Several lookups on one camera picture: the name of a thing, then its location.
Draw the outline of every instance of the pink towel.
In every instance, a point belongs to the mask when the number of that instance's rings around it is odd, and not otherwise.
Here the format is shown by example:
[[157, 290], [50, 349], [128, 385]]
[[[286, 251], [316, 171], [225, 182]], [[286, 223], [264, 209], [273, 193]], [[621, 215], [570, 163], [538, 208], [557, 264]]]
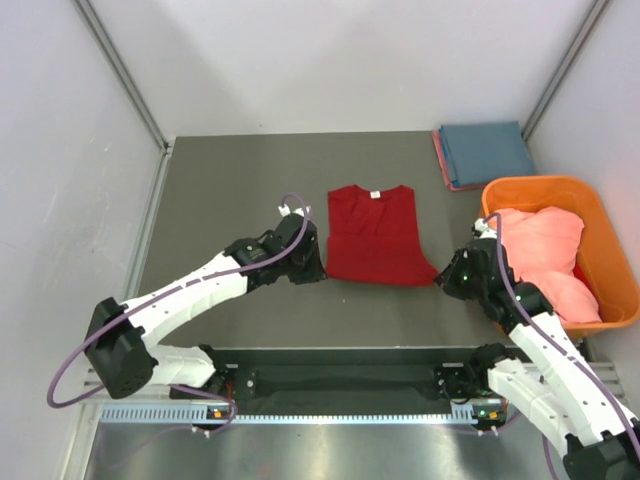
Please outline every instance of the pink towel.
[[516, 280], [536, 285], [565, 323], [601, 322], [598, 302], [573, 276], [584, 223], [557, 207], [538, 213], [513, 208], [502, 215], [502, 243]]

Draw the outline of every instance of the red t-shirt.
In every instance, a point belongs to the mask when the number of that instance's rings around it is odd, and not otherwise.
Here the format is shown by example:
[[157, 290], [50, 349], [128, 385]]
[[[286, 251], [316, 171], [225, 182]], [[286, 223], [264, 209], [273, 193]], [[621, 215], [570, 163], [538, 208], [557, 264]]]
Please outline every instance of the red t-shirt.
[[389, 285], [433, 285], [422, 254], [413, 190], [369, 192], [357, 185], [329, 192], [327, 274]]

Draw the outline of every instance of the blue cloth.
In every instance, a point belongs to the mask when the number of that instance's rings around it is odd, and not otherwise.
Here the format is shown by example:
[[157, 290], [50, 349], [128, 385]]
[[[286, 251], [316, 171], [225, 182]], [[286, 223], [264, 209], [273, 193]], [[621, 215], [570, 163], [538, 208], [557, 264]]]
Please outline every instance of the blue cloth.
[[443, 125], [440, 136], [449, 179], [456, 187], [536, 173], [518, 122]]

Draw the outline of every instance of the white wall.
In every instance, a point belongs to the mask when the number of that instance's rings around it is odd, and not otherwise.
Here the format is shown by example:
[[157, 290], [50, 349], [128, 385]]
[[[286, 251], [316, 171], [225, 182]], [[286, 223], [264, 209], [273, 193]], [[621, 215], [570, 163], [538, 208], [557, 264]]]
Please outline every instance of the white wall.
[[592, 0], [94, 0], [164, 134], [524, 122]]
[[0, 17], [1, 477], [40, 480], [75, 419], [47, 407], [49, 380], [122, 293], [160, 154], [71, 2], [2, 2]]
[[[616, 0], [530, 141], [542, 172], [582, 178], [605, 203], [640, 278], [640, 2]], [[594, 339], [640, 412], [640, 323]]]

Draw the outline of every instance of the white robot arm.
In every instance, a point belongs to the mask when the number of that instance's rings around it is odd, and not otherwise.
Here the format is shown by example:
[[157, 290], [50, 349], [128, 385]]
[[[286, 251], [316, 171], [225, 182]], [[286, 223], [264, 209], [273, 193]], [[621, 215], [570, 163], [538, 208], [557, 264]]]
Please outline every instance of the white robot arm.
[[[283, 218], [275, 230], [235, 241], [207, 264], [158, 291], [122, 304], [109, 298], [96, 306], [86, 338], [126, 317], [85, 350], [112, 398], [127, 397], [149, 384], [203, 388], [222, 381], [215, 374], [225, 366], [216, 366], [208, 346], [178, 348], [159, 342], [202, 312], [281, 276], [295, 284], [326, 278], [316, 227], [305, 221], [301, 209], [291, 213], [280, 207], [280, 214]], [[283, 256], [299, 236], [299, 243]]]
[[514, 281], [496, 230], [480, 219], [474, 232], [436, 282], [448, 295], [477, 300], [542, 377], [504, 345], [483, 345], [465, 365], [470, 390], [491, 390], [515, 405], [555, 447], [572, 480], [639, 479], [637, 417], [599, 382], [538, 288]]

